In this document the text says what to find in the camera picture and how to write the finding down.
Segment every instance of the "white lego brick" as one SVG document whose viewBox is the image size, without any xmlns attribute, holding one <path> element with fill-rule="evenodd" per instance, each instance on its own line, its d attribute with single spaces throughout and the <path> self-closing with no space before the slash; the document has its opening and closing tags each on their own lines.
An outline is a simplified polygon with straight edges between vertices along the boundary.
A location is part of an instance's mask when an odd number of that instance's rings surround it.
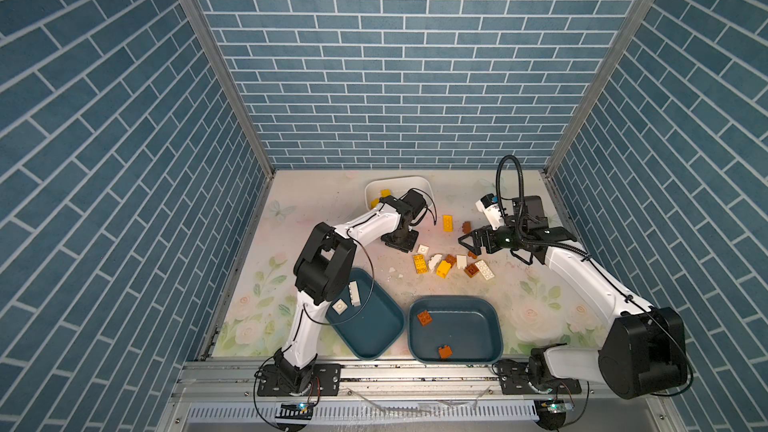
<svg viewBox="0 0 768 432">
<path fill-rule="evenodd" d="M 441 260 L 442 260 L 442 254 L 434 254 L 432 258 L 429 259 L 429 263 L 427 264 L 429 271 L 434 272 L 437 266 L 440 265 Z"/>
<path fill-rule="evenodd" d="M 360 293 L 357 291 L 357 282 L 355 281 L 350 282 L 350 299 L 352 301 L 352 305 L 355 307 L 360 306 Z"/>
<path fill-rule="evenodd" d="M 338 315 L 341 315 L 341 312 L 346 310 L 346 302 L 341 299 L 337 300 L 333 305 L 333 310 L 335 310 Z"/>
<path fill-rule="evenodd" d="M 475 265 L 478 266 L 478 268 L 480 269 L 480 273 L 482 274 L 483 277 L 485 277 L 485 280 L 488 281 L 495 277 L 493 272 L 491 272 L 491 268 L 488 266 L 488 264 L 485 263 L 484 260 L 478 260 L 477 262 L 475 262 Z"/>
</svg>

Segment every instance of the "mounting plate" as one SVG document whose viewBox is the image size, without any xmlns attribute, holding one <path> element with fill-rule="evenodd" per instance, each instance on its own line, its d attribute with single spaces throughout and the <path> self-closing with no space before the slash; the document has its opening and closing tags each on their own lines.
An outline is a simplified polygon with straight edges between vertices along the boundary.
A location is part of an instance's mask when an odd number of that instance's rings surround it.
<svg viewBox="0 0 768 432">
<path fill-rule="evenodd" d="M 556 379 L 544 382 L 541 389 L 535 388 L 528 380 L 528 363 L 511 359 L 502 359 L 496 363 L 498 367 L 498 382 L 504 395 L 520 394 L 551 394 L 557 390 L 559 394 L 580 394 L 581 385 L 575 379 Z"/>
<path fill-rule="evenodd" d="M 341 378 L 341 364 L 315 364 L 312 367 L 312 375 L 320 379 L 320 394 L 324 397 L 339 395 L 339 380 Z M 281 390 L 277 386 L 277 366 L 265 365 L 261 373 L 262 379 L 256 390 L 259 397 L 295 397 Z"/>
</svg>

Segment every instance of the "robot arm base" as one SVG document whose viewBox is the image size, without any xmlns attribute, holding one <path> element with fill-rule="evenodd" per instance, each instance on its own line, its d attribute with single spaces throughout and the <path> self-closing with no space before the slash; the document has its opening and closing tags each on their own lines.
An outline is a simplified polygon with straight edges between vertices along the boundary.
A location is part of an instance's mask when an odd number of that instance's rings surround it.
<svg viewBox="0 0 768 432">
<path fill-rule="evenodd" d="M 671 308 L 652 309 L 649 314 L 683 350 L 645 313 L 628 314 L 613 322 L 601 350 L 567 345 L 533 349 L 528 379 L 534 386 L 562 378 L 605 383 L 623 399 L 685 384 L 683 320 Z"/>
</svg>

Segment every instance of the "black cable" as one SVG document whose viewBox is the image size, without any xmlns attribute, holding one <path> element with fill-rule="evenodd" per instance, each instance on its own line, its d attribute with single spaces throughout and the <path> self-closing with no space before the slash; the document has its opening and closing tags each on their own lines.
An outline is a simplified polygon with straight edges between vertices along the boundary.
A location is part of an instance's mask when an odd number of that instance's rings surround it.
<svg viewBox="0 0 768 432">
<path fill-rule="evenodd" d="M 283 353 L 287 352 L 288 349 L 292 348 L 293 344 L 289 345 L 286 350 L 283 350 Z M 254 375 L 254 395 L 252 396 L 254 399 L 254 408 L 256 409 L 256 414 L 258 414 L 259 418 L 261 418 L 265 424 L 269 425 L 270 427 L 274 429 L 281 430 L 282 432 L 285 432 L 283 429 L 280 428 L 280 426 L 277 425 L 277 423 L 273 424 L 272 422 L 269 422 L 267 419 L 264 418 L 264 416 L 261 414 L 261 410 L 256 406 L 256 384 L 261 381 L 261 371 L 264 369 L 264 364 L 270 359 L 275 360 L 275 355 L 277 355 L 277 350 L 275 350 L 275 353 L 272 354 L 272 357 L 268 357 L 264 359 L 264 362 L 261 363 L 259 368 L 256 370 L 256 373 Z"/>
<path fill-rule="evenodd" d="M 315 319 L 310 317 L 310 313 L 306 311 L 306 304 L 304 304 L 304 307 L 302 308 L 303 313 L 306 314 L 306 318 L 308 318 L 309 320 L 311 320 L 315 324 L 320 324 L 320 325 L 341 325 L 341 324 L 343 324 L 345 322 L 349 322 L 352 319 L 354 319 L 355 317 L 357 317 L 358 314 L 360 312 L 362 312 L 362 310 L 366 307 L 366 305 L 368 305 L 368 301 L 371 300 L 371 295 L 373 295 L 373 287 L 376 285 L 376 270 L 374 270 L 374 268 L 373 268 L 373 260 L 371 260 L 371 256 L 368 255 L 368 251 L 366 250 L 366 248 L 362 244 L 360 244 L 360 241 L 358 241 L 356 238 L 353 238 L 353 237 L 350 237 L 350 239 L 355 241 L 355 242 L 357 242 L 360 245 L 360 247 L 362 248 L 362 251 L 366 254 L 366 257 L 368 257 L 369 264 L 371 265 L 371 290 L 368 292 L 368 298 L 362 304 L 362 306 L 360 307 L 360 310 L 355 312 L 355 314 L 353 316 L 351 316 L 348 319 L 344 319 L 341 322 L 336 322 L 335 324 L 331 324 L 329 322 L 318 322 L 318 321 L 316 321 Z"/>
<path fill-rule="evenodd" d="M 589 261 L 589 263 L 592 265 L 592 268 L 594 268 L 594 270 L 596 270 L 600 274 L 600 276 L 603 278 L 603 280 L 605 280 L 607 283 L 609 283 L 609 285 L 611 287 L 613 287 L 616 290 L 616 292 L 618 292 L 622 297 L 624 297 L 624 300 L 627 303 L 632 303 L 642 313 L 646 314 L 648 316 L 648 318 L 650 320 L 654 321 L 656 323 L 656 325 L 658 326 L 658 328 L 661 329 L 661 331 L 663 331 L 667 335 L 667 337 L 672 341 L 672 343 L 675 344 L 677 349 L 682 353 L 683 358 L 686 361 L 686 365 L 688 366 L 688 369 L 690 370 L 690 372 L 688 373 L 688 384 L 684 388 L 678 390 L 677 392 L 673 392 L 672 394 L 656 394 L 656 393 L 651 393 L 650 395 L 653 395 L 653 396 L 656 396 L 656 397 L 676 397 L 677 395 L 680 395 L 680 394 L 686 392 L 688 389 L 690 389 L 694 385 L 694 366 L 692 365 L 692 363 L 688 359 L 688 355 L 685 353 L 685 350 L 683 349 L 683 346 L 677 343 L 677 341 L 672 337 L 672 334 L 670 334 L 667 331 L 667 329 L 662 327 L 661 324 L 659 324 L 659 322 L 650 314 L 649 311 L 646 311 L 641 306 L 639 306 L 637 302 L 632 300 L 632 297 L 630 295 L 627 295 L 626 293 L 624 293 L 621 289 L 619 289 L 619 287 L 616 286 L 616 284 L 614 284 L 612 281 L 608 280 L 608 277 L 606 277 L 605 274 L 602 273 L 600 268 L 596 264 L 594 264 L 594 262 L 592 262 L 591 255 L 589 254 L 589 252 L 581 250 L 580 248 L 575 247 L 573 245 L 562 244 L 560 242 L 546 241 L 546 240 L 531 240 L 531 239 L 529 239 L 528 237 L 526 237 L 523 234 L 523 232 L 522 232 L 522 224 L 521 224 L 523 210 L 525 208 L 525 198 L 524 198 L 525 195 L 524 195 L 524 192 L 523 192 L 523 171 L 522 171 L 522 166 L 520 165 L 520 161 L 518 160 L 518 158 L 515 157 L 514 155 L 511 155 L 511 154 L 507 155 L 507 156 L 504 156 L 502 158 L 502 160 L 499 161 L 498 167 L 496 168 L 496 196 L 498 197 L 498 209 L 499 209 L 500 213 L 502 214 L 502 216 L 505 217 L 506 216 L 506 212 L 504 211 L 504 206 L 502 204 L 502 199 L 501 199 L 501 196 L 502 196 L 502 192 L 501 192 L 501 177 L 502 177 L 502 168 L 504 167 L 504 163 L 507 160 L 512 160 L 514 162 L 514 167 L 517 169 L 517 172 L 518 172 L 518 188 L 519 188 L 518 193 L 520 194 L 520 197 L 519 197 L 519 202 L 518 202 L 517 215 L 515 217 L 514 228 L 515 228 L 515 232 L 520 237 L 520 241 L 524 245 L 539 245 L 539 246 L 544 246 L 544 247 L 562 248 L 562 249 L 570 251 L 570 252 L 572 252 L 574 254 L 581 255 L 581 257 L 583 257 L 584 260 Z"/>
<path fill-rule="evenodd" d="M 567 422 L 566 424 L 562 424 L 558 428 L 558 430 L 560 430 L 563 427 L 567 427 L 569 425 L 573 425 L 573 424 L 576 424 L 577 422 L 579 422 L 579 419 L 581 419 L 584 416 L 584 412 L 587 411 L 587 406 L 589 405 L 589 394 L 590 394 L 590 392 L 589 392 L 589 380 L 587 380 L 587 398 L 584 399 L 584 408 L 581 409 L 581 413 L 578 415 L 577 418 L 573 419 L 571 422 Z"/>
</svg>

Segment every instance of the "aluminum frame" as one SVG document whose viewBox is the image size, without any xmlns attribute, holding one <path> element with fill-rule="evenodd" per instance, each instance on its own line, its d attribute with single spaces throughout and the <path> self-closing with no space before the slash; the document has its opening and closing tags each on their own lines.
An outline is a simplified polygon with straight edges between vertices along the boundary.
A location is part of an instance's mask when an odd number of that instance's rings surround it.
<svg viewBox="0 0 768 432">
<path fill-rule="evenodd" d="M 560 167 L 565 155 L 571 148 L 573 140 L 576 139 L 576 135 L 578 135 L 584 122 L 587 121 L 589 114 L 592 113 L 594 104 L 598 101 L 600 94 L 608 84 L 610 76 L 616 70 L 621 57 L 627 50 L 634 34 L 640 28 L 640 24 L 642 24 L 645 15 L 653 3 L 654 0 L 634 0 L 632 2 L 624 22 L 621 23 L 613 43 L 610 44 L 608 53 L 605 54 L 605 58 L 600 62 L 600 66 L 597 72 L 595 72 L 592 82 L 587 86 L 586 91 L 582 95 L 581 101 L 571 117 L 571 121 L 563 130 L 563 135 L 554 147 L 552 155 L 547 159 L 547 163 L 544 164 L 544 172 L 547 177 L 553 177 Z"/>
<path fill-rule="evenodd" d="M 251 402 L 254 373 L 262 360 L 208 360 L 186 362 L 182 368 L 168 406 L 158 425 L 158 432 L 181 432 L 192 404 L 203 402 Z M 368 400 L 404 400 L 414 404 L 424 400 L 475 400 L 478 404 L 520 399 L 545 400 L 550 394 L 504 395 L 495 374 L 485 366 L 425 365 L 417 360 L 320 360 L 342 365 L 340 394 L 337 401 L 358 402 L 360 394 Z M 584 399 L 587 390 L 574 399 Z M 590 400 L 615 399 L 604 384 L 590 386 Z M 284 398 L 258 398 L 262 404 Z M 684 432 L 670 399 L 646 398 L 660 432 Z"/>
<path fill-rule="evenodd" d="M 214 70 L 219 84 L 221 84 L 221 89 L 224 91 L 226 99 L 229 101 L 232 111 L 245 133 L 250 148 L 254 150 L 256 160 L 261 164 L 266 176 L 273 178 L 275 168 L 270 161 L 269 155 L 266 153 L 266 149 L 264 149 L 264 144 L 261 143 L 261 139 L 259 139 L 259 135 L 256 133 L 254 121 L 251 120 L 243 97 L 237 90 L 234 78 L 216 43 L 210 24 L 208 24 L 205 13 L 202 7 L 200 7 L 200 2 L 197 0 L 179 0 L 179 4 L 181 4 L 181 8 L 184 9 L 184 13 L 187 15 L 192 31 L 200 42 L 200 46 L 203 48 L 203 52 L 208 58 L 208 62 L 210 62 L 210 66 Z"/>
</svg>

